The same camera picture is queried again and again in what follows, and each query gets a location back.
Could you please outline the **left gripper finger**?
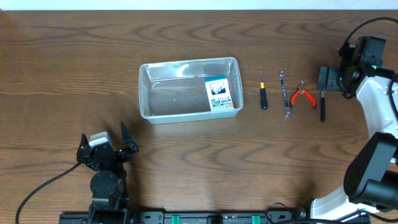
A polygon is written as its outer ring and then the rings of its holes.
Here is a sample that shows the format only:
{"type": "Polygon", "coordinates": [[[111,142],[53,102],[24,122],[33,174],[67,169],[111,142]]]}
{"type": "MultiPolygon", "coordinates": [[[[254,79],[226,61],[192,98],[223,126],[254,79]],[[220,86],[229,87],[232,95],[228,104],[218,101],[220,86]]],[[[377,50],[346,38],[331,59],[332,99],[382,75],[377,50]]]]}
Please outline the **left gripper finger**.
{"type": "Polygon", "coordinates": [[[86,135],[83,133],[81,135],[81,141],[80,141],[80,145],[79,145],[79,153],[84,153],[89,148],[90,148],[89,142],[87,140],[86,135]]]}
{"type": "Polygon", "coordinates": [[[126,149],[130,153],[138,152],[139,151],[138,145],[136,144],[136,142],[133,139],[133,137],[129,134],[129,131],[127,130],[127,127],[125,126],[125,124],[122,121],[121,121],[121,134],[122,134],[123,142],[126,145],[126,149]]]}

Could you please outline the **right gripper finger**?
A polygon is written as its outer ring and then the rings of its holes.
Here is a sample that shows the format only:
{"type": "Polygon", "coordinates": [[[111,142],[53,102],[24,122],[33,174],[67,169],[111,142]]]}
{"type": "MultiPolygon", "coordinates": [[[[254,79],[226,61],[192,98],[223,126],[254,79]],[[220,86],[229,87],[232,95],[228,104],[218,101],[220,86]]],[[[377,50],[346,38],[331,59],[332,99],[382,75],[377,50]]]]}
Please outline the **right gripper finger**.
{"type": "Polygon", "coordinates": [[[328,67],[326,78],[327,91],[343,91],[341,86],[341,70],[339,67],[328,67]]]}
{"type": "Polygon", "coordinates": [[[328,67],[321,67],[318,73],[317,90],[324,91],[328,79],[328,67]]]}

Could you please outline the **clear plastic container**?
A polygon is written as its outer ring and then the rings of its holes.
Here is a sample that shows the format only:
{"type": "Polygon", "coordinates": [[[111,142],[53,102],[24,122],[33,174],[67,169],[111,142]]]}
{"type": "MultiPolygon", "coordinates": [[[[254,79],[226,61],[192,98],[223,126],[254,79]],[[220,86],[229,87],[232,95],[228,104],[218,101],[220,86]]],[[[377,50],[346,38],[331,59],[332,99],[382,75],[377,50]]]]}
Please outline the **clear plastic container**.
{"type": "Polygon", "coordinates": [[[152,124],[235,117],[243,86],[234,57],[145,63],[139,69],[141,116],[152,124]],[[205,78],[227,76],[234,109],[211,111],[205,78]]]}

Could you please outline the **blue white screw box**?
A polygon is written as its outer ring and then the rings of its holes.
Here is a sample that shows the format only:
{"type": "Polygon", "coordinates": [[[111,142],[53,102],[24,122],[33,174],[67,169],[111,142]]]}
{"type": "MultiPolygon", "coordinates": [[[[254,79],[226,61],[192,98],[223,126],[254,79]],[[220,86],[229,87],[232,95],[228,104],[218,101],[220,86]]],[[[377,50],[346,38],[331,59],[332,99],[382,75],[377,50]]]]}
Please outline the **blue white screw box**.
{"type": "Polygon", "coordinates": [[[205,87],[211,111],[234,109],[227,76],[205,78],[205,87]]]}

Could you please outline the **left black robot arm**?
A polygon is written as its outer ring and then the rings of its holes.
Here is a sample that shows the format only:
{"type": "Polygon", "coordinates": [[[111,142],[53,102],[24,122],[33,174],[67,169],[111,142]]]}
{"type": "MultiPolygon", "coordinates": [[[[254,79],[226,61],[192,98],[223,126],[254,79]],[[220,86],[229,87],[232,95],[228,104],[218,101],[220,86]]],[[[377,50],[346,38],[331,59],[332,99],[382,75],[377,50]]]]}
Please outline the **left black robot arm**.
{"type": "Polygon", "coordinates": [[[132,159],[139,148],[121,123],[121,134],[125,147],[115,151],[109,135],[98,133],[87,139],[81,135],[76,153],[79,163],[96,172],[90,182],[93,194],[88,215],[88,223],[137,223],[137,213],[127,208],[127,172],[124,163],[132,159]]]}

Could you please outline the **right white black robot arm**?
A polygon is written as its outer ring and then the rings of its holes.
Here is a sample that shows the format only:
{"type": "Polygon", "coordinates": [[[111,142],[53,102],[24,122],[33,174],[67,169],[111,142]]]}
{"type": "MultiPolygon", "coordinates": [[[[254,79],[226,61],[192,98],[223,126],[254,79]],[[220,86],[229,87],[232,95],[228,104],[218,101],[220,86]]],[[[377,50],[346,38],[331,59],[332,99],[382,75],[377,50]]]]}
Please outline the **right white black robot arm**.
{"type": "Polygon", "coordinates": [[[382,66],[386,41],[359,37],[339,49],[339,67],[322,67],[317,88],[356,98],[363,109],[369,141],[348,166],[343,185],[312,200],[301,216],[316,220],[362,223],[378,212],[397,209],[397,73],[382,66]]]}

